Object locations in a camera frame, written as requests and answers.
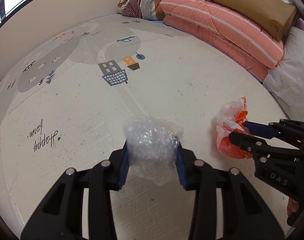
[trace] blue gripper pad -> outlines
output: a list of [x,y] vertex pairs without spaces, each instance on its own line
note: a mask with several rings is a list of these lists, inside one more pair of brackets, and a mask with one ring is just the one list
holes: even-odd
[[186,190],[187,189],[187,175],[186,175],[186,169],[184,165],[183,158],[181,156],[181,152],[179,147],[176,149],[176,170],[177,170],[177,175],[180,180],[180,184],[183,186],[183,188]]
[[126,177],[128,175],[128,171],[129,171],[129,154],[128,154],[128,150],[126,149],[125,154],[123,155],[123,159],[120,165],[120,169],[119,169],[119,179],[118,179],[118,187],[119,190],[124,186],[125,181],[126,181]]
[[254,123],[254,122],[244,122],[243,124],[250,130],[250,133],[255,136],[259,136],[266,139],[272,139],[276,137],[277,133],[273,130],[271,126]]

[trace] metal screw head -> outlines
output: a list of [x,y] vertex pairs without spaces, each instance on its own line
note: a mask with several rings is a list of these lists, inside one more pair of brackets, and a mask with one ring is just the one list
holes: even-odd
[[261,162],[261,163],[266,163],[266,162],[267,162],[267,158],[261,157],[261,158],[260,158],[260,162]]
[[231,168],[230,172],[231,172],[233,175],[239,175],[239,169],[238,169],[238,168]]
[[101,162],[101,165],[102,165],[103,167],[108,167],[108,166],[111,165],[111,162],[110,162],[109,160],[104,160],[104,161]]
[[198,167],[202,167],[204,165],[204,161],[202,160],[196,160],[194,161],[194,165]]
[[75,171],[74,168],[68,168],[68,169],[65,171],[65,173],[66,173],[67,175],[72,175],[72,174],[74,173],[74,171]]

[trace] plastic bag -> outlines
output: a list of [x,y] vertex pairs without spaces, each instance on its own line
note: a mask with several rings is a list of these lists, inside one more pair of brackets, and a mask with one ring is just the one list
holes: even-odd
[[153,117],[132,117],[123,129],[131,171],[157,186],[178,179],[175,150],[183,129]]
[[250,135],[249,130],[243,126],[247,121],[246,98],[239,98],[223,105],[216,115],[216,145],[218,151],[228,157],[235,159],[251,158],[252,153],[241,150],[238,146],[233,145],[229,140],[229,134],[237,131]]
[[304,31],[292,27],[284,45],[284,57],[270,69],[263,86],[289,119],[304,122]]

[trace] printed house drawing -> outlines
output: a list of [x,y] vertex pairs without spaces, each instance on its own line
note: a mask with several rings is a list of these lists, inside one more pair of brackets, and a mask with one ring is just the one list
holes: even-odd
[[128,77],[125,69],[122,70],[115,60],[99,63],[99,67],[103,73],[102,77],[110,86],[127,83]]

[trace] pink striped blanket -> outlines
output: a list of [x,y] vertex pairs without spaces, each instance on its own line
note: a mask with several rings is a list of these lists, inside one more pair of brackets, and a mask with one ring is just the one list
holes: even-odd
[[165,24],[211,44],[246,69],[261,69],[261,78],[267,74],[264,66],[275,68],[284,56],[282,41],[237,11],[205,0],[162,0],[160,5]]

